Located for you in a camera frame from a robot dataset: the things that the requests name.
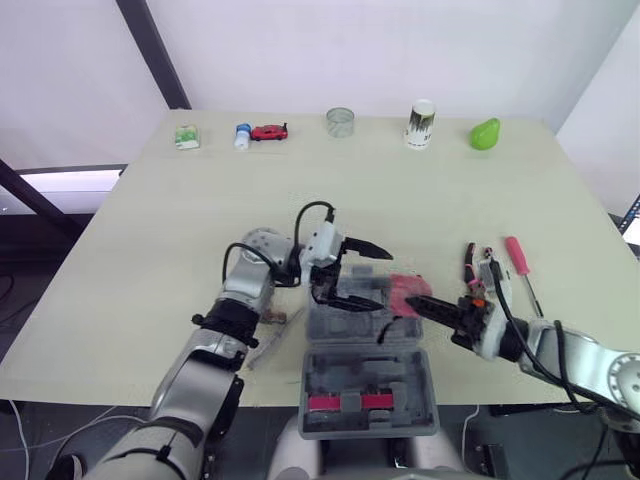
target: red toy car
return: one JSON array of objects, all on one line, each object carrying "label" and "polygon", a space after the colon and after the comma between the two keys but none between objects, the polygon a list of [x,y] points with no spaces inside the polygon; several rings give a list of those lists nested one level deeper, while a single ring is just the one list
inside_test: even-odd
[{"label": "red toy car", "polygon": [[263,127],[256,127],[251,130],[251,140],[259,142],[260,140],[282,140],[287,138],[289,132],[287,131],[287,123],[284,125],[265,125]]}]

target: green fruit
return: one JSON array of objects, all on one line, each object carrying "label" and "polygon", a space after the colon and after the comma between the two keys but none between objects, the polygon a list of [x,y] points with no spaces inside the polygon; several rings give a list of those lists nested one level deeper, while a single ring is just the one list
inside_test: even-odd
[{"label": "green fruit", "polygon": [[500,120],[490,118],[471,130],[471,146],[476,150],[488,150],[498,143]]}]

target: black cable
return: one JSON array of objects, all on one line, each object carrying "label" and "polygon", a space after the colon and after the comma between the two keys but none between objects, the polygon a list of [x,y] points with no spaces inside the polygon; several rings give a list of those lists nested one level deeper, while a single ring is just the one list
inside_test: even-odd
[{"label": "black cable", "polygon": [[[513,330],[516,332],[516,336],[518,337],[518,341],[520,342],[520,345],[522,346],[525,354],[527,355],[529,360],[531,360],[531,363],[534,364],[536,369],[540,373],[542,373],[542,375],[544,375],[547,378],[547,380],[549,380],[549,382],[551,382],[552,384],[554,384],[556,386],[564,388],[564,390],[567,392],[567,396],[569,396],[569,400],[571,400],[571,404],[576,408],[576,410],[580,410],[582,412],[582,410],[583,410],[582,405],[580,405],[580,403],[576,400],[575,395],[573,395],[573,386],[568,382],[568,380],[565,383],[560,378],[558,378],[554,374],[552,374],[549,370],[547,370],[545,368],[545,366],[542,365],[540,360],[538,360],[538,357],[536,357],[535,354],[529,348],[529,344],[527,343],[525,338],[522,336],[522,332],[520,332],[520,329],[516,325],[515,320],[513,319],[513,315],[511,315],[511,310],[509,309],[509,305],[507,305],[507,301],[504,298],[504,293],[502,292],[502,285],[500,285],[500,275],[498,273],[500,266],[498,265],[498,262],[496,262],[493,259],[491,260],[491,263],[489,264],[489,266],[491,268],[491,275],[493,276],[493,283],[495,284],[496,295],[498,296],[498,300],[500,301],[500,305],[502,306],[502,309],[504,310],[504,315],[505,315],[505,317],[507,317],[507,320],[509,321],[509,323],[513,327]],[[563,360],[565,359],[564,358],[564,353],[565,352],[563,351],[562,352],[562,354],[563,354],[562,355],[562,359]],[[564,365],[559,365],[559,366],[560,366],[560,370],[561,371],[562,371],[562,368],[564,367],[565,373],[566,373],[566,363]]]},{"label": "black cable", "polygon": [[601,460],[599,462],[596,462],[594,464],[591,464],[591,462],[589,463],[584,463],[582,465],[578,465],[573,467],[571,470],[567,470],[562,477],[560,477],[558,480],[569,480],[571,477],[573,477],[576,473],[581,472],[582,470],[586,470],[587,468],[598,468],[598,467],[613,467],[616,465],[626,465],[627,462],[625,462],[624,460]]},{"label": "black cable", "polygon": [[300,222],[302,221],[302,216],[304,215],[304,212],[309,210],[311,207],[317,207],[317,206],[327,207],[327,216],[325,220],[333,223],[333,219],[334,219],[333,212],[335,212],[336,209],[333,208],[333,205],[331,205],[329,202],[318,200],[315,202],[307,203],[304,207],[302,207],[298,212],[298,216],[296,217],[296,224],[293,230],[293,248],[294,248],[294,251],[296,251],[296,253],[297,253],[297,249],[300,247]]},{"label": "black cable", "polygon": [[12,318],[16,317],[17,315],[19,315],[22,311],[26,310],[27,308],[29,308],[31,305],[33,305],[34,303],[37,303],[38,300],[40,300],[40,297],[38,298],[34,298],[33,300],[31,300],[30,302],[25,303],[24,305],[22,305],[20,308],[18,308],[18,310],[16,310],[15,312],[13,312],[12,314],[4,317],[3,319],[0,320],[0,324],[3,324],[5,322],[8,322],[9,320],[11,320]]},{"label": "black cable", "polygon": [[587,480],[587,477],[589,476],[589,473],[593,469],[593,466],[598,461],[598,457],[600,456],[600,452],[602,452],[602,447],[604,446],[604,440],[607,438],[607,433],[609,433],[609,427],[607,425],[604,425],[602,427],[602,433],[600,434],[600,440],[598,440],[598,446],[596,447],[596,451],[593,452],[593,458],[591,459],[589,466],[587,467],[587,469],[584,471],[584,474],[582,475],[582,480]]},{"label": "black cable", "polygon": [[396,315],[393,317],[393,319],[390,322],[388,322],[384,327],[382,327],[382,330],[380,330],[380,333],[378,334],[378,340],[376,340],[378,345],[382,345],[384,343],[384,338],[387,336],[387,331],[389,330],[389,328],[391,328],[391,326],[396,320],[399,320],[401,318],[402,317],[400,315]]},{"label": "black cable", "polygon": [[527,355],[527,357],[529,357],[529,360],[531,360],[531,363],[535,365],[536,369],[547,378],[547,380],[549,380],[554,385],[562,386],[560,384],[560,379],[558,379],[549,370],[547,370],[545,366],[542,365],[542,363],[540,363],[540,360],[538,360],[538,357],[536,357],[531,351],[531,349],[529,348],[529,344],[522,336],[522,332],[516,325],[516,322],[513,319],[513,315],[511,315],[509,305],[507,305],[507,301],[504,298],[504,293],[502,292],[502,285],[500,285],[500,275],[498,274],[498,268],[500,268],[498,262],[492,259],[489,266],[491,267],[491,275],[493,276],[493,283],[495,284],[496,295],[498,296],[498,300],[500,301],[500,306],[502,307],[502,310],[504,310],[504,315],[505,317],[507,317],[507,320],[511,324],[511,327],[513,327],[513,330],[515,330],[516,336],[518,337],[518,341],[520,342],[524,353]]},{"label": "black cable", "polygon": [[[327,208],[327,216],[325,220],[327,222],[333,223],[333,219],[335,218],[335,208],[329,202],[325,202],[324,200],[317,200],[315,202],[309,202],[304,207],[300,209],[298,212],[298,216],[296,217],[296,223],[293,228],[293,248],[291,249],[291,257],[293,263],[293,271],[294,275],[300,275],[300,222],[302,221],[302,217],[304,213],[309,210],[311,207],[326,207]],[[296,280],[291,285],[276,285],[278,287],[298,287],[300,286],[300,279]]]},{"label": "black cable", "polygon": [[16,283],[16,279],[10,273],[9,274],[5,274],[5,275],[0,275],[0,277],[4,277],[4,278],[8,278],[9,279],[9,286],[7,287],[7,289],[4,292],[2,292],[2,295],[0,295],[0,302],[2,302],[5,298],[7,298],[9,296],[9,294],[13,290],[13,286]]},{"label": "black cable", "polygon": [[585,415],[595,413],[598,409],[597,404],[585,407],[578,401],[573,393],[571,383],[569,382],[569,374],[567,372],[567,352],[565,350],[565,336],[564,329],[562,328],[562,322],[556,320],[553,322],[553,326],[556,328],[556,336],[558,338],[558,366],[560,367],[560,381],[562,383],[562,387],[564,388],[564,391],[567,392],[567,396],[576,410],[580,413],[584,413]]},{"label": "black cable", "polygon": [[224,252],[224,260],[222,261],[222,283],[224,283],[227,280],[227,263],[229,263],[229,254],[231,253],[231,250],[233,250],[236,247],[242,248],[243,250],[247,250],[253,253],[255,256],[259,257],[260,260],[262,260],[264,263],[267,264],[267,266],[272,272],[276,270],[275,264],[269,259],[269,257],[267,257],[260,250],[253,248],[249,245],[246,245],[244,243],[235,242],[229,245],[227,247],[227,251]]}]

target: gray toolbox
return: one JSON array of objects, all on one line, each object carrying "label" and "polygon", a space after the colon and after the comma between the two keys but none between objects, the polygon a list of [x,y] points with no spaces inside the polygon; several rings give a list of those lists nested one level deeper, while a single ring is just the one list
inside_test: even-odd
[{"label": "gray toolbox", "polygon": [[[306,439],[392,438],[433,435],[438,409],[418,318],[396,318],[391,280],[371,268],[341,277],[341,296],[358,295],[385,305],[376,312],[346,312],[310,298],[298,429]],[[382,345],[377,339],[393,320]]]}]

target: small green box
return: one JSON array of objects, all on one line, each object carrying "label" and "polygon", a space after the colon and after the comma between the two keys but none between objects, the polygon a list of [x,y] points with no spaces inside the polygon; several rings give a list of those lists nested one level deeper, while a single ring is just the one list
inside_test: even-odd
[{"label": "small green box", "polygon": [[200,146],[200,135],[195,125],[182,125],[176,128],[176,148],[189,150]]}]

